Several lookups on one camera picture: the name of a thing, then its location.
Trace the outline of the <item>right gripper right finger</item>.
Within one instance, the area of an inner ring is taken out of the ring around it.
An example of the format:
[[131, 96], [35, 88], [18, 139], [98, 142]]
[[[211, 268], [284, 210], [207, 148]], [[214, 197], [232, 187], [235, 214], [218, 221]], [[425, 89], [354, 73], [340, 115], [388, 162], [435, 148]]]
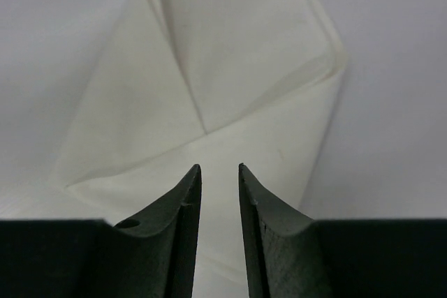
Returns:
[[238, 187], [250, 297], [331, 297], [314, 221], [269, 191], [245, 164]]

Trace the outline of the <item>white cloth napkin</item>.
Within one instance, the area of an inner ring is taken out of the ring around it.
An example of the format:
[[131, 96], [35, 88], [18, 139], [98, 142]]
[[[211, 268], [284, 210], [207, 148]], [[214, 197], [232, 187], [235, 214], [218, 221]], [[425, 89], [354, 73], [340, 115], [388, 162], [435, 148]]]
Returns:
[[240, 281], [238, 165], [297, 205], [345, 68], [319, 0], [129, 0], [52, 184], [115, 219], [198, 164], [199, 264]]

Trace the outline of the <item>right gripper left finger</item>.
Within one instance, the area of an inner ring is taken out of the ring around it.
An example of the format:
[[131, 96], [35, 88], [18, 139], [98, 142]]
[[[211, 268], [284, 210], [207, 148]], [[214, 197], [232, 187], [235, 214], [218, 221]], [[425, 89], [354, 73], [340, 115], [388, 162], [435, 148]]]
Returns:
[[194, 165], [181, 181], [98, 241], [95, 297], [191, 297], [202, 178]]

